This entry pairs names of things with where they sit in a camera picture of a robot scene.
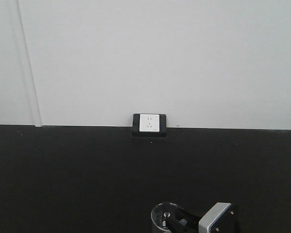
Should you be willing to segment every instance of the black table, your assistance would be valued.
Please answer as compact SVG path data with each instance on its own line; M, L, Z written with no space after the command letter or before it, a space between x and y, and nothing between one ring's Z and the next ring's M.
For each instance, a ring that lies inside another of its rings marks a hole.
M291 131L0 126L0 233L150 233L160 202L291 233Z

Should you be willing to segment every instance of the white plastic part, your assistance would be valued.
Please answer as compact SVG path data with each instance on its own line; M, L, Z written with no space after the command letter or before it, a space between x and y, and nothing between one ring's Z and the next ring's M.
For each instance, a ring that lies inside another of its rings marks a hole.
M159 132L160 131L160 115L140 114L139 131L140 132Z

